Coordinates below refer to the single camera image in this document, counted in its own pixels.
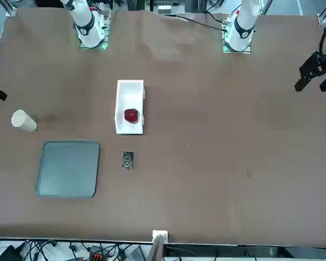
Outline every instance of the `black cable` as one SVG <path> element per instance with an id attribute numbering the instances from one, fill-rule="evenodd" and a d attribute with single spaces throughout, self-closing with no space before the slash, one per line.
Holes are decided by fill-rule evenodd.
<path id="1" fill-rule="evenodd" d="M 212 19 L 214 19 L 216 22 L 219 22 L 219 23 L 222 23 L 223 24 L 223 21 L 220 20 L 220 19 L 217 19 L 215 15 L 213 15 L 211 12 L 207 11 L 205 12 L 207 15 L 210 15 L 212 17 Z"/>
<path id="2" fill-rule="evenodd" d="M 215 5 L 217 5 L 219 2 L 221 2 L 223 0 L 218 0 L 216 1 L 211 7 L 209 7 L 205 12 L 208 12 L 211 8 L 213 8 Z"/>
<path id="3" fill-rule="evenodd" d="M 102 250 L 102 258 L 103 258 L 103 256 L 104 256 L 104 250 L 103 250 L 103 247 L 102 247 L 102 243 L 100 242 L 99 244 L 100 244 L 100 248 Z"/>
<path id="4" fill-rule="evenodd" d="M 218 248 L 216 248 L 214 261 L 216 261 L 216 259 L 218 258 L 218 256 L 219 256 L 219 254 L 218 254 Z"/>
<path id="5" fill-rule="evenodd" d="M 86 247 L 85 244 L 83 244 L 82 242 L 80 242 L 81 245 L 88 251 L 88 252 L 91 252 L 91 248 L 90 247 Z"/>
<path id="6" fill-rule="evenodd" d="M 36 248 L 36 246 L 32 247 L 33 242 L 34 242 L 33 240 L 30 240 L 30 249 L 29 249 L 28 253 L 24 256 L 23 261 L 25 261 L 27 259 L 28 255 L 30 255 L 30 260 L 32 260 L 32 250 L 34 248 Z M 46 246 L 47 244 L 51 244 L 52 242 L 53 242 L 53 240 L 48 240 L 43 243 L 42 247 Z"/>
<path id="7" fill-rule="evenodd" d="M 30 249 L 29 249 L 29 257 L 30 257 L 30 261 L 33 261 L 32 260 L 32 245 L 33 245 L 33 242 L 30 243 Z"/>
<path id="8" fill-rule="evenodd" d="M 217 27 L 214 27 L 214 26 L 208 26 L 208 25 L 205 24 L 205 23 L 200 23 L 200 22 L 197 22 L 197 21 L 195 21 L 195 20 L 193 20 L 193 19 L 189 19 L 189 18 L 187 18 L 187 17 L 182 17 L 182 16 L 176 16 L 176 17 L 178 17 L 178 18 L 182 18 L 182 19 L 185 19 L 185 20 L 190 21 L 190 22 L 193 22 L 193 23 L 200 24 L 201 26 L 205 26 L 205 27 L 208 27 L 208 28 L 211 28 L 211 29 L 219 30 L 219 31 L 222 31 L 222 32 L 225 32 L 225 33 L 227 32 L 226 29 L 217 28 Z"/>
<path id="9" fill-rule="evenodd" d="M 75 255 L 75 251 L 76 251 L 76 247 L 74 245 L 71 244 L 71 241 L 69 241 L 69 249 L 71 250 L 75 260 L 78 260 L 78 258 Z"/>
<path id="10" fill-rule="evenodd" d="M 244 250 L 244 254 L 245 254 L 246 257 L 252 257 L 252 258 L 255 258 L 255 261 L 257 261 L 256 256 L 252 256 L 252 255 L 250 255 L 250 254 L 248 253 L 248 251 Z"/>
<path id="11" fill-rule="evenodd" d="M 232 11 L 232 13 L 231 14 L 233 14 L 239 7 L 241 6 L 241 4 L 240 5 L 238 5 L 237 6 L 237 8 L 236 9 L 234 9 L 233 11 Z"/>
<path id="12" fill-rule="evenodd" d="M 130 245 L 126 246 L 124 249 L 121 249 L 121 250 L 125 251 L 125 250 L 127 250 L 128 248 L 130 248 L 132 245 L 133 245 L 133 244 L 130 244 Z"/>
<path id="13" fill-rule="evenodd" d="M 179 251 L 184 251 L 186 253 L 189 253 L 190 255 L 194 256 L 194 257 L 198 257 L 197 254 L 193 253 L 190 250 L 184 249 L 184 248 L 180 248 L 180 247 L 173 247 L 173 246 L 166 246 L 166 248 L 168 249 L 172 249 L 172 250 L 179 250 Z"/>
<path id="14" fill-rule="evenodd" d="M 38 243 L 34 242 L 34 244 L 35 244 L 35 246 L 37 246 L 37 249 L 38 249 L 37 256 L 39 256 L 39 254 L 41 253 L 43 258 L 45 259 L 45 261 L 48 261 L 47 257 L 45 256 L 45 253 L 43 251 L 43 247 L 46 246 L 46 244 L 42 245 L 43 242 L 38 242 Z"/>

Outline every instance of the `table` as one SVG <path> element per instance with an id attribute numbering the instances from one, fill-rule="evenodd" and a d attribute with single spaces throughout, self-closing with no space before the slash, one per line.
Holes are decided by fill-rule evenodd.
<path id="1" fill-rule="evenodd" d="M 19 10 L 0 45 L 0 236 L 326 246 L 326 93 L 293 88 L 323 28 L 256 27 L 251 55 L 223 54 L 219 31 L 119 12 L 109 48 L 80 51 L 65 10 Z M 118 79 L 144 80 L 144 136 L 116 135 Z M 37 132 L 11 126 L 17 109 Z M 94 198 L 35 196 L 42 145 L 60 139 L 100 143 Z"/>

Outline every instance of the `gray tray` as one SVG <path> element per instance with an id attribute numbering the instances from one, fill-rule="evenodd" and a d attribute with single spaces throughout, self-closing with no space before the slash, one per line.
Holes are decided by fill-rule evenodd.
<path id="1" fill-rule="evenodd" d="M 47 141 L 40 157 L 37 196 L 92 197 L 96 191 L 100 145 L 94 141 Z"/>

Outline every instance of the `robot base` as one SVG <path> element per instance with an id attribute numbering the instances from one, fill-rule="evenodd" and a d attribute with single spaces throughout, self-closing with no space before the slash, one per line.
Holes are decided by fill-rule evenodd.
<path id="1" fill-rule="evenodd" d="M 229 31 L 231 29 L 231 24 L 234 21 L 236 17 L 236 14 L 231 14 L 231 16 L 227 17 L 224 21 L 224 25 L 222 26 L 222 29 L 226 29 L 228 32 L 227 33 L 222 33 L 222 40 L 223 40 L 223 44 L 222 44 L 222 52 L 223 53 L 247 53 L 250 54 L 251 53 L 251 47 L 250 45 L 243 51 L 235 51 L 232 48 L 229 47 L 229 45 L 226 43 L 226 39 L 229 37 Z"/>
<path id="2" fill-rule="evenodd" d="M 96 46 L 93 48 L 88 48 L 84 46 L 84 44 L 80 41 L 79 48 L 81 50 L 85 49 L 99 49 L 99 50 L 105 50 L 108 47 L 109 44 L 109 34 L 110 34 L 110 22 L 111 22 L 111 9 L 106 9 L 106 12 L 109 14 L 108 17 L 105 17 L 104 15 L 103 18 L 100 20 L 100 25 L 101 25 L 101 34 L 105 35 L 104 39 Z"/>

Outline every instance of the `paper cup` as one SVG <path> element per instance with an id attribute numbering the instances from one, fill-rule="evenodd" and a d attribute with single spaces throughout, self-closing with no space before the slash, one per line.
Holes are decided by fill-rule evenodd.
<path id="1" fill-rule="evenodd" d="M 25 131 L 33 132 L 36 130 L 36 122 L 26 114 L 24 110 L 13 113 L 11 118 L 12 125 Z"/>

